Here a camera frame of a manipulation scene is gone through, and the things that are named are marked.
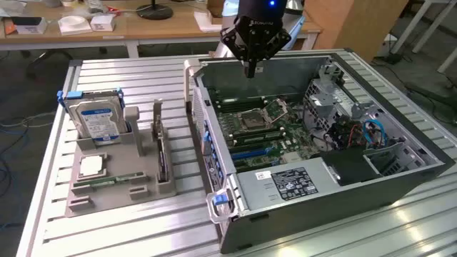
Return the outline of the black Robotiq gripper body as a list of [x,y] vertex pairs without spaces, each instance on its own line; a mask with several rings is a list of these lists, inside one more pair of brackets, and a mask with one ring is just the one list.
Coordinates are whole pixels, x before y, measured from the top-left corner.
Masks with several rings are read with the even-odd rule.
[[235,26],[242,36],[242,43],[248,49],[250,62],[252,30],[274,32],[284,29],[286,6],[287,1],[240,1]]

